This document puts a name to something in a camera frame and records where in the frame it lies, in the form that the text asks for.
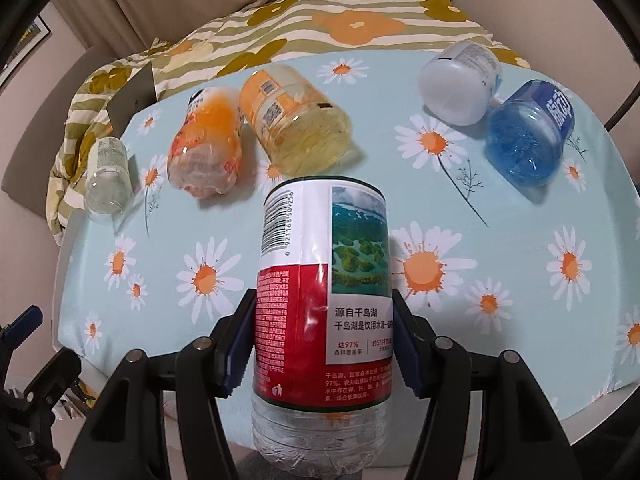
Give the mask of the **red label clear cup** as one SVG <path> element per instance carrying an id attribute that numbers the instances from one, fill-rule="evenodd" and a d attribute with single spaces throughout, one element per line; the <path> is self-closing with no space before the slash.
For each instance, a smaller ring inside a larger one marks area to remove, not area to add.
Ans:
<path id="1" fill-rule="evenodd" d="M 276 186 L 257 275 L 258 452 L 314 479 L 371 465 L 388 434 L 393 330 L 383 194 L 344 177 Z"/>

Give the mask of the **green label clear cup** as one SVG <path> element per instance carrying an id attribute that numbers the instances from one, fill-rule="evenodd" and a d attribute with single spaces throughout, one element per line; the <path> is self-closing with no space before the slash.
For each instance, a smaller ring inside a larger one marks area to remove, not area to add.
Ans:
<path id="1" fill-rule="evenodd" d="M 92 218 L 114 219 L 128 206 L 132 194 L 125 145 L 104 136 L 90 148 L 87 160 L 85 210 Z"/>

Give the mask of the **blue plastic cup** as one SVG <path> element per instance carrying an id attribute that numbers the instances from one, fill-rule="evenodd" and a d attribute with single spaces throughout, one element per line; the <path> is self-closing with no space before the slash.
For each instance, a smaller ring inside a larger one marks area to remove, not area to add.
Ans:
<path id="1" fill-rule="evenodd" d="M 491 165 L 519 188 L 538 188 L 559 169 L 575 112 L 558 86 L 533 79 L 489 113 L 487 127 Z"/>

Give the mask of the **orange cartoon label cup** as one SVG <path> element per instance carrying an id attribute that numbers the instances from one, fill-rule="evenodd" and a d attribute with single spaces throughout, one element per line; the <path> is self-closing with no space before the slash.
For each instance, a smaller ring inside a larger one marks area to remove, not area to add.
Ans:
<path id="1" fill-rule="evenodd" d="M 167 157 L 171 185 L 197 200 L 229 193 L 242 164 L 243 122 L 240 92 L 235 88 L 194 92 Z"/>

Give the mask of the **white frosted cup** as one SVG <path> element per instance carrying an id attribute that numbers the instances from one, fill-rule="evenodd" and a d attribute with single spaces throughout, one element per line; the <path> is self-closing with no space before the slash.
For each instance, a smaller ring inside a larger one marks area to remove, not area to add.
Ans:
<path id="1" fill-rule="evenodd" d="M 449 125 L 466 127 L 484 117 L 501 78 L 501 64 L 491 50 L 460 41 L 420 69 L 418 88 L 433 115 Z"/>

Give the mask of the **yellow label clear cup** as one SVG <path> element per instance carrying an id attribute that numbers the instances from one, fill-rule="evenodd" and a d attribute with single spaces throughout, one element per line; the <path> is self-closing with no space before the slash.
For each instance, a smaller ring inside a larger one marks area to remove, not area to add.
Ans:
<path id="1" fill-rule="evenodd" d="M 240 107 L 280 174 L 322 174 L 355 151 L 352 121 L 292 66 L 269 64 L 252 73 Z"/>

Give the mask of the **daisy print blue tablecloth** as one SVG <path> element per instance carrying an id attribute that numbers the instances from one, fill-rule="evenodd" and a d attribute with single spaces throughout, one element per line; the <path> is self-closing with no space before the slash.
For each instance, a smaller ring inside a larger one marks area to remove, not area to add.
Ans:
<path id="1" fill-rule="evenodd" d="M 58 342 L 103 373 L 124 353 L 176 350 L 259 285 L 261 256 L 324 257 L 340 295 L 398 289 L 466 348 L 524 356 L 555 411 L 570 416 L 639 379 L 639 201 L 610 136 L 565 87 L 575 127 L 558 173 L 521 191 L 498 174 L 484 129 L 427 114 L 423 52 L 299 58 L 295 69 L 341 107 L 361 158 L 346 181 L 293 210 L 250 129 L 226 196 L 202 203 L 168 180 L 166 157 L 204 86 L 135 114 L 122 135 L 137 192 L 122 226 L 86 221 L 73 250 Z"/>

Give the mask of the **grey bed headboard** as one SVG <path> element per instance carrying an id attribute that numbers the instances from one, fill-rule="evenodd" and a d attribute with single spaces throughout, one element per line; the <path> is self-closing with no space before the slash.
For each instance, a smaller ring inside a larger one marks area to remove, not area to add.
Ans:
<path id="1" fill-rule="evenodd" d="M 81 55 L 44 99 L 6 166 L 2 191 L 43 219 L 46 218 L 49 172 L 63 142 L 70 102 L 95 70 L 114 59 L 110 51 L 100 47 L 91 47 Z"/>

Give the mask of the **dark grey laptop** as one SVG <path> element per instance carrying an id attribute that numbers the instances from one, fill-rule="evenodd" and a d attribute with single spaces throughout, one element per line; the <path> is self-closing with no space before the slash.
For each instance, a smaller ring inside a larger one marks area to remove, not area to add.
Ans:
<path id="1" fill-rule="evenodd" d="M 113 136 L 120 138 L 131 118 L 157 102 L 152 63 L 146 63 L 108 102 L 106 111 Z"/>

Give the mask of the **floral striped quilt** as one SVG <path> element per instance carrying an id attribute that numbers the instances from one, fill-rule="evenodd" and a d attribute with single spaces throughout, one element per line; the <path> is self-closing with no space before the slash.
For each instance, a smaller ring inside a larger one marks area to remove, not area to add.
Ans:
<path id="1" fill-rule="evenodd" d="M 143 66 L 166 99 L 213 78 L 300 56 L 355 49 L 442 50 L 460 40 L 488 47 L 500 62 L 526 68 L 525 58 L 450 0 L 277 0 L 214 18 L 171 44 L 108 62 L 73 91 L 64 138 L 51 167 L 46 221 L 62 242 L 70 215 L 84 202 L 88 151 L 113 128 L 106 107 Z"/>

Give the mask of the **framed wall picture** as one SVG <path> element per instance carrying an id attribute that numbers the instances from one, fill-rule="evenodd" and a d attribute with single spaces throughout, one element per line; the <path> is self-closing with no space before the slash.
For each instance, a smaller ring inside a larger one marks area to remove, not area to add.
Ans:
<path id="1" fill-rule="evenodd" d="M 32 54 L 36 47 L 50 36 L 50 28 L 40 15 L 29 25 L 17 46 L 9 55 L 6 65 L 3 67 L 0 78 L 0 86 L 3 86 L 20 67 L 20 65 Z"/>

